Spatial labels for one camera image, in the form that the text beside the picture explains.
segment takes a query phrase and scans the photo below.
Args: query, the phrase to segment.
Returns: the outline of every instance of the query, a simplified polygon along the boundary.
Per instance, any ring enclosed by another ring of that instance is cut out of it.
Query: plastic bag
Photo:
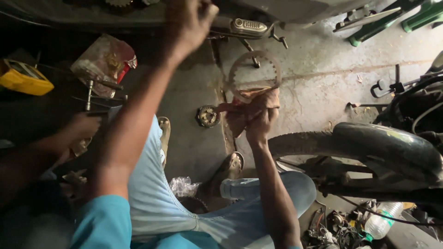
[[[169,187],[176,197],[194,197],[200,183],[191,183],[189,176],[176,177],[169,182]]]
[[[72,64],[71,71],[85,85],[88,80],[82,77],[118,84],[130,68],[136,67],[137,58],[131,46],[103,34]],[[98,83],[94,83],[92,90],[102,97],[115,94],[115,90]]]

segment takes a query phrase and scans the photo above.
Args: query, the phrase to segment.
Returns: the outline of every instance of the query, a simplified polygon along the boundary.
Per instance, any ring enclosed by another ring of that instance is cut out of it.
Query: hand
[[[278,117],[278,109],[271,108],[261,112],[246,127],[246,139],[249,145],[263,145],[268,142],[268,133]]]
[[[74,136],[77,140],[90,138],[95,135],[101,124],[101,117],[89,117],[86,113],[76,114],[64,131]]]
[[[178,63],[196,50],[209,33],[218,7],[210,0],[170,0],[166,9],[167,56]]]

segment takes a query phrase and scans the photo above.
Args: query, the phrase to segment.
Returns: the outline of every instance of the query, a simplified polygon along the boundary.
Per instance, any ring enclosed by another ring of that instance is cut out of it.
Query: plastic water bottle
[[[398,218],[402,211],[402,202],[382,202],[377,209],[377,213],[391,218]],[[375,214],[372,215],[365,224],[366,239],[369,241],[382,239],[386,236],[392,224],[394,224],[393,220]]]

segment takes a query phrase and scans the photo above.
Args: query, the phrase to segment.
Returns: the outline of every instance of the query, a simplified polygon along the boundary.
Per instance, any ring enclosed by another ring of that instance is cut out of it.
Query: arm
[[[260,181],[263,214],[276,249],[290,246],[302,248],[297,211],[283,185],[268,148],[267,134],[278,116],[278,109],[269,109],[252,121],[246,129],[246,138],[254,156]]]
[[[143,76],[138,89],[110,127],[94,177],[90,198],[128,198],[127,184],[149,133],[167,84],[176,67],[197,49],[209,32],[218,8],[199,0],[171,1],[166,10],[166,39],[158,65]]]
[[[92,137],[100,127],[99,117],[77,114],[54,135],[13,151],[0,160],[0,207],[36,181],[49,168],[61,164],[69,156],[69,147],[76,141]]]

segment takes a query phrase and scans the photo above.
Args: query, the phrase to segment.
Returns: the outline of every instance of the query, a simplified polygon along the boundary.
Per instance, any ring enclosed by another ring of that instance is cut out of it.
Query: light blue jeans
[[[157,234],[202,231],[225,249],[273,248],[264,225],[258,179],[226,179],[222,197],[239,199],[221,210],[193,214],[172,194],[162,169],[160,129],[154,116],[148,139],[128,185],[132,240],[147,242]],[[300,217],[316,197],[312,180],[300,172],[280,175]]]

